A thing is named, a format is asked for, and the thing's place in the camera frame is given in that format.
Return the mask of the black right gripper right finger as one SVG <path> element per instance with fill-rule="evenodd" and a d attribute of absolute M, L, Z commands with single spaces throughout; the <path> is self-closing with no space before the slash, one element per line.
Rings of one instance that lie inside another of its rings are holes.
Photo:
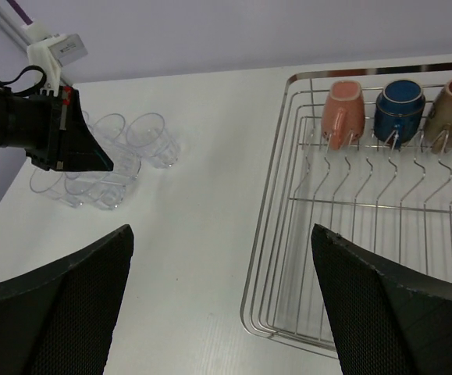
<path fill-rule="evenodd" d="M 452 374 L 452 283 L 320 224 L 311 250 L 344 374 Z"/>

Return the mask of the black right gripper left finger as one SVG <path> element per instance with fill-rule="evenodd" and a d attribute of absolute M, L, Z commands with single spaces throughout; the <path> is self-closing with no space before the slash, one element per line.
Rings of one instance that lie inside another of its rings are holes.
<path fill-rule="evenodd" d="M 125 224 L 0 282 L 0 374 L 102 374 L 133 247 Z"/>

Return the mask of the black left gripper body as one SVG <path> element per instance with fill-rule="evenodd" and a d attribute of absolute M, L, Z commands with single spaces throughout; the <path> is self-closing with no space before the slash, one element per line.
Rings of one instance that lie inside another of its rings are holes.
<path fill-rule="evenodd" d="M 57 95 L 39 91 L 29 97 L 37 110 L 34 112 L 38 118 L 37 144 L 25 148 L 25 155 L 40 169 L 63 170 L 66 158 L 63 146 L 72 97 L 70 86 L 60 86 Z"/>

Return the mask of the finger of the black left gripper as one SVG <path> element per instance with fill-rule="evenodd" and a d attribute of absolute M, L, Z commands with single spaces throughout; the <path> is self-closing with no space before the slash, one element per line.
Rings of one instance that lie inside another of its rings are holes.
<path fill-rule="evenodd" d="M 62 89 L 57 169 L 64 172 L 113 171 L 113 161 L 90 132 L 77 89 Z"/>

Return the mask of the clear glass cup five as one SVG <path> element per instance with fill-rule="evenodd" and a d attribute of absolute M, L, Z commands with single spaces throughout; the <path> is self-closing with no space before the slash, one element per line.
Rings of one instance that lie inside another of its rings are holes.
<path fill-rule="evenodd" d="M 35 194 L 72 208 L 83 204 L 78 197 L 66 191 L 66 175 L 62 172 L 36 168 L 30 178 L 30 189 Z"/>

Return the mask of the clear glass cup four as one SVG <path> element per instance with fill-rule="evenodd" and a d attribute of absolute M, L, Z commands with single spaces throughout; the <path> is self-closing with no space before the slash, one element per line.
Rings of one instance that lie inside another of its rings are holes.
<path fill-rule="evenodd" d="M 69 195 L 97 209 L 118 208 L 126 196 L 126 186 L 105 181 L 102 173 L 66 173 L 65 189 Z"/>

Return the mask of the clear glass cup two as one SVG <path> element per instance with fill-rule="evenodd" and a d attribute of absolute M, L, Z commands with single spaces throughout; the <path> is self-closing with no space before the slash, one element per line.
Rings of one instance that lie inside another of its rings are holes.
<path fill-rule="evenodd" d="M 119 113 L 103 116 L 92 126 L 92 134 L 114 163 L 113 178 L 123 178 L 130 184 L 141 170 L 140 157 L 121 142 L 125 130 L 125 117 Z"/>

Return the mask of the clear glass cup three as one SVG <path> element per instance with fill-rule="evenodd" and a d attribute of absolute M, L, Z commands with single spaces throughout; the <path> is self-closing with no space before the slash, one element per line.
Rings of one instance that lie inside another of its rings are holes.
<path fill-rule="evenodd" d="M 179 159 L 180 147 L 156 112 L 137 117 L 126 131 L 126 142 L 156 169 L 168 169 Z"/>

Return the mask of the clear glass cup one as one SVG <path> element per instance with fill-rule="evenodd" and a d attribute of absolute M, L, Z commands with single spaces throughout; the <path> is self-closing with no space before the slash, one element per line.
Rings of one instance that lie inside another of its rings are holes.
<path fill-rule="evenodd" d="M 87 148 L 93 147 L 98 143 L 96 137 L 93 135 L 90 117 L 85 111 L 75 109 L 72 113 L 72 121 L 73 137 L 79 146 Z"/>

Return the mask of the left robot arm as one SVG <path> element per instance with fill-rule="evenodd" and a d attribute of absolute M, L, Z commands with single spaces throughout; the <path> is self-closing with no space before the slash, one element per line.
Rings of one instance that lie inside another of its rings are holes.
<path fill-rule="evenodd" d="M 12 92 L 10 82 L 0 81 L 0 148 L 21 148 L 36 167 L 59 172 L 110 172 L 113 161 L 87 128 L 79 91 L 60 86 L 48 93 L 47 73 L 37 65 L 41 79 L 33 86 Z"/>

